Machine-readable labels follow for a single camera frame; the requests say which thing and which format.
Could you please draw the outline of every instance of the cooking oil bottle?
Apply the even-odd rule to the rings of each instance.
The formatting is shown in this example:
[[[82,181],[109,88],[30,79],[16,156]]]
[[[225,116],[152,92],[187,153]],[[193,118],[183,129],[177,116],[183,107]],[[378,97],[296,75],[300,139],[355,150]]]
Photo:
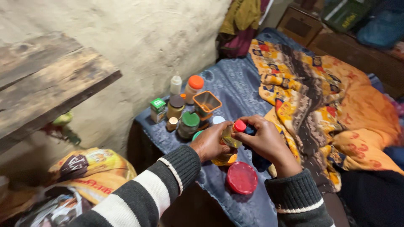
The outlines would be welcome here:
[[[222,145],[227,145],[229,147],[239,148],[243,143],[231,137],[231,133],[234,132],[244,132],[246,129],[246,124],[238,120],[233,125],[228,126],[222,133],[222,138],[220,143]],[[215,159],[212,160],[213,164],[217,166],[224,166],[230,160],[233,154],[222,154],[217,156]]]

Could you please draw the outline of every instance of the red bottle cap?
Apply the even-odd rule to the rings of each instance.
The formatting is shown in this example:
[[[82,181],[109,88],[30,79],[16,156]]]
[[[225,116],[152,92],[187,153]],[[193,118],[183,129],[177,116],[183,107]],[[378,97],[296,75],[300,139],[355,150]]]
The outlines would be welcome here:
[[[188,84],[195,90],[199,90],[203,88],[203,78],[198,75],[193,75],[188,79]]]
[[[238,132],[244,132],[244,130],[247,128],[247,125],[243,121],[238,120],[234,123],[233,127],[234,127],[234,130],[236,130]]]
[[[254,169],[245,162],[235,162],[227,171],[226,181],[233,191],[247,195],[251,194],[258,184]]]

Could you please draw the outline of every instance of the left hand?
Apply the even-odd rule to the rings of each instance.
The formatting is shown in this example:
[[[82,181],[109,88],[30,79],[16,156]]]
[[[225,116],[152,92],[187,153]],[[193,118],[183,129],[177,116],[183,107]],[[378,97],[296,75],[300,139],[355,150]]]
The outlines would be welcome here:
[[[194,141],[189,145],[198,154],[201,162],[212,160],[220,154],[237,153],[237,149],[227,145],[219,144],[223,130],[232,125],[233,122],[226,121],[204,130]]]

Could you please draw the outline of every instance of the wooden cabinet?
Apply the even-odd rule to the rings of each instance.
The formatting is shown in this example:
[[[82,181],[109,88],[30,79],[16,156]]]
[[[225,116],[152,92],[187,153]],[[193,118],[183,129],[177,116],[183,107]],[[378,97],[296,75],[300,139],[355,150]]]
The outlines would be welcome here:
[[[361,45],[347,34],[325,31],[307,48],[316,55],[331,55],[365,73],[374,73],[393,98],[404,95],[404,63],[389,53]]]
[[[307,46],[322,29],[322,25],[314,16],[290,6],[276,29]]]

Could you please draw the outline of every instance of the olive green cloth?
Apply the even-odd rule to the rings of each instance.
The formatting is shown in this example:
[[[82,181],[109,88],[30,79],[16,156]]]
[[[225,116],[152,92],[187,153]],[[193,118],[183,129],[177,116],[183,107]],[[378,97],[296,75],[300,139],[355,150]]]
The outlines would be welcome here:
[[[238,30],[246,30],[249,26],[258,29],[260,7],[261,0],[234,0],[219,32],[236,35],[235,27]]]

